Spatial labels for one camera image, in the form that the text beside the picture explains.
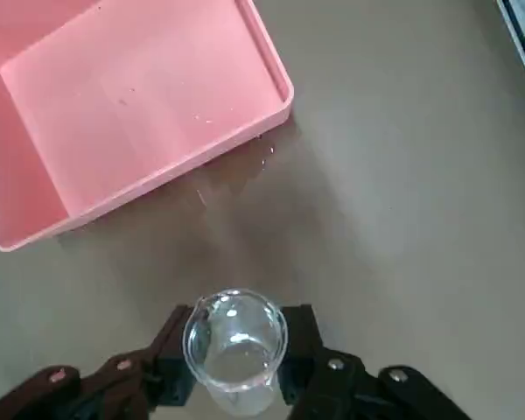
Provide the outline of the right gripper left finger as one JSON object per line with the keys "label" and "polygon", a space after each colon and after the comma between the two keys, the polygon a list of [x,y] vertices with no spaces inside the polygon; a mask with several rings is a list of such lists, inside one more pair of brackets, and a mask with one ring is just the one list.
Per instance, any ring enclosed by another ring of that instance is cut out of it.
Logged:
{"label": "right gripper left finger", "polygon": [[149,346],[88,376],[68,365],[41,369],[0,398],[0,419],[147,419],[159,406],[185,406],[195,384],[182,349],[192,311],[177,306]]}

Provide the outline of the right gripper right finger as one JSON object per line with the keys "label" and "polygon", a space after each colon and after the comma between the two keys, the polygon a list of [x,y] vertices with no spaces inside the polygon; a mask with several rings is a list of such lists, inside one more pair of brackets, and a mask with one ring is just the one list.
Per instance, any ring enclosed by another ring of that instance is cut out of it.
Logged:
{"label": "right gripper right finger", "polygon": [[362,360],[324,345],[312,307],[285,306],[289,343],[279,368],[289,419],[459,420],[469,416],[420,371],[370,374]]}

